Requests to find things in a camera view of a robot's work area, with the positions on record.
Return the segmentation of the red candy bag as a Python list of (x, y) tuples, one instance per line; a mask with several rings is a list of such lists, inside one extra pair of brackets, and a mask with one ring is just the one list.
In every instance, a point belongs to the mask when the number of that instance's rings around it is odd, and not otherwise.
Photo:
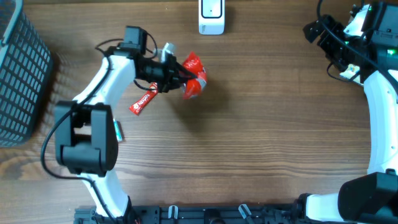
[(195, 52), (190, 52), (182, 67), (190, 72), (190, 79), (183, 84), (183, 99), (200, 96), (207, 84), (207, 72), (201, 59)]

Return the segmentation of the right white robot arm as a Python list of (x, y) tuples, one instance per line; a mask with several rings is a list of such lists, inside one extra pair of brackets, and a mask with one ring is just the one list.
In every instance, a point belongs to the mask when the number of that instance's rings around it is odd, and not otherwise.
[(397, 222), (397, 4), (361, 3), (344, 26), (331, 15), (303, 28), (316, 42), (337, 80), (363, 87), (369, 106), (371, 155), (366, 175), (334, 194), (303, 194), (297, 217), (306, 223)]

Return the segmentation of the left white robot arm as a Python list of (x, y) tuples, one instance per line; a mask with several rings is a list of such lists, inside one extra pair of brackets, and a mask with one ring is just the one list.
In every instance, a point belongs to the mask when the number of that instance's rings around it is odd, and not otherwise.
[(190, 53), (179, 63), (170, 43), (146, 56), (150, 34), (128, 26), (123, 39), (108, 41), (100, 70), (74, 99), (55, 107), (55, 158), (69, 171), (69, 179), (82, 181), (93, 208), (79, 208), (76, 223), (140, 223), (115, 171), (118, 135), (113, 109), (130, 84), (149, 83), (145, 95), (131, 106), (139, 114), (155, 95), (181, 89), (186, 99), (199, 96), (207, 84), (207, 72), (198, 55)]

